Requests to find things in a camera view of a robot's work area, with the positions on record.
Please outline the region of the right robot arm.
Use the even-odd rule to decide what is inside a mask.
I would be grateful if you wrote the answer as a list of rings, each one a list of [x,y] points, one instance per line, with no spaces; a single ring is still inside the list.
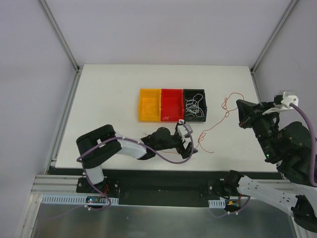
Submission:
[[[276,164],[277,171],[283,174],[297,188],[298,194],[282,192],[261,185],[250,177],[230,170],[227,176],[212,186],[220,197],[234,195],[254,197],[274,206],[294,219],[305,230],[317,231],[317,139],[312,124],[302,110],[294,104],[282,101],[251,103],[245,100],[236,102],[239,126],[251,128],[265,155],[265,162]],[[279,111],[295,109],[305,120],[306,125],[294,121],[279,129]]]

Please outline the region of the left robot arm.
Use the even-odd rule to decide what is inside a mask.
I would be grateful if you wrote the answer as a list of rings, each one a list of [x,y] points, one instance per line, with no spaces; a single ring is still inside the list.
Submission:
[[[77,138],[80,153],[77,162],[82,164],[84,175],[88,178],[88,188],[99,193],[105,186],[102,164],[112,156],[120,154],[141,161],[159,156],[171,164],[183,164],[198,152],[193,146],[192,133],[190,125],[180,120],[174,134],[168,128],[160,127],[136,140],[117,134],[113,126],[107,124]],[[183,161],[171,161],[159,154],[159,151],[167,149],[175,149]]]

